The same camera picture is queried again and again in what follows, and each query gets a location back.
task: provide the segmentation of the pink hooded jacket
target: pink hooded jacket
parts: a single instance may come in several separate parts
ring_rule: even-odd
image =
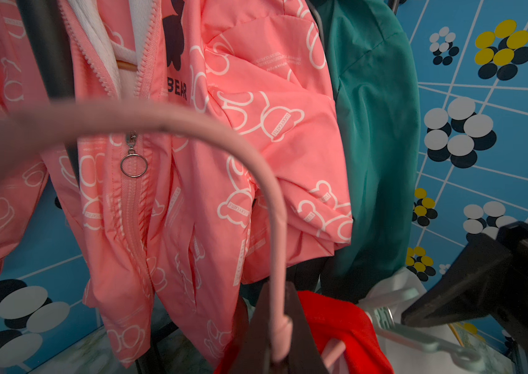
[[[132,95],[177,103],[243,135],[283,189],[289,266],[332,256],[350,242],[335,103],[304,0],[94,4],[60,1],[77,100]],[[28,41],[22,44],[3,41],[0,52],[7,46],[32,59]],[[137,65],[137,74],[129,79],[117,59]],[[45,100],[30,65],[36,81],[28,89]],[[99,308],[113,350],[128,366],[148,349],[155,292],[216,365],[232,339],[239,284],[270,272],[266,202],[241,164],[199,141],[138,134],[133,146],[148,164],[140,178],[121,172],[125,134],[79,139],[80,191],[63,148],[42,154],[90,270],[84,303]],[[20,238],[28,215],[10,239]]]

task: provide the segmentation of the yellow dot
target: yellow dot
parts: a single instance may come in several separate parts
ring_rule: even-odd
[[[492,46],[494,42],[494,33],[491,31],[483,32],[476,38],[476,46],[480,49],[484,49]]]
[[[506,38],[509,35],[513,34],[515,31],[515,27],[517,26],[517,23],[515,23],[514,20],[506,20],[503,21],[497,26],[497,28],[494,30],[494,34],[498,38]]]
[[[484,65],[488,64],[492,61],[492,57],[494,56],[494,52],[490,48],[485,48],[483,50],[479,50],[476,54],[476,57],[474,57],[474,61],[478,65]]]
[[[528,32],[526,30],[516,31],[507,39],[507,46],[511,49],[524,47],[528,43]]]
[[[415,263],[414,267],[419,272],[423,272],[424,270],[426,270],[426,265],[422,264],[421,262]]]
[[[472,333],[472,334],[477,334],[478,333],[478,328],[474,325],[472,325],[471,323],[464,323],[463,324],[463,329],[469,333]]]
[[[424,206],[426,209],[431,209],[435,205],[434,200],[431,198],[425,198],[422,200],[422,206]]]
[[[422,263],[426,266],[432,266],[434,264],[432,258],[428,256],[423,256],[422,258],[420,258],[420,261],[422,261]]]
[[[500,51],[498,51],[494,55],[494,58],[492,59],[492,61],[497,66],[503,66],[503,65],[509,64],[511,60],[513,59],[514,59],[514,50],[506,48],[506,49],[501,49]]]
[[[426,215],[426,208],[424,206],[416,206],[415,209],[414,209],[414,212],[417,214],[417,215]]]
[[[426,251],[422,247],[415,247],[414,248],[414,254],[416,256],[426,256]]]
[[[426,197],[426,190],[424,189],[417,189],[414,191],[414,196],[419,199],[423,199]]]

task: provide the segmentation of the green jacket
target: green jacket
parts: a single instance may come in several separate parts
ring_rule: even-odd
[[[409,41],[382,0],[311,0],[343,138],[351,245],[328,259],[322,293],[356,302],[405,264],[420,132]]]

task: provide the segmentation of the red clothing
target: red clothing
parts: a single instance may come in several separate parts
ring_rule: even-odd
[[[321,354],[331,338],[346,345],[345,360],[350,374],[394,374],[393,367],[378,346],[372,322],[355,304],[299,291],[313,340]],[[214,374],[226,373],[238,351],[228,349]]]

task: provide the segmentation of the black bear graphic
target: black bear graphic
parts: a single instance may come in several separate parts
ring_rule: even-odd
[[[166,41],[167,66],[174,65],[177,71],[181,70],[181,55],[185,50],[185,35],[181,26],[181,17],[185,2],[183,0],[171,0],[172,7],[177,16],[168,16],[162,20],[164,39]]]

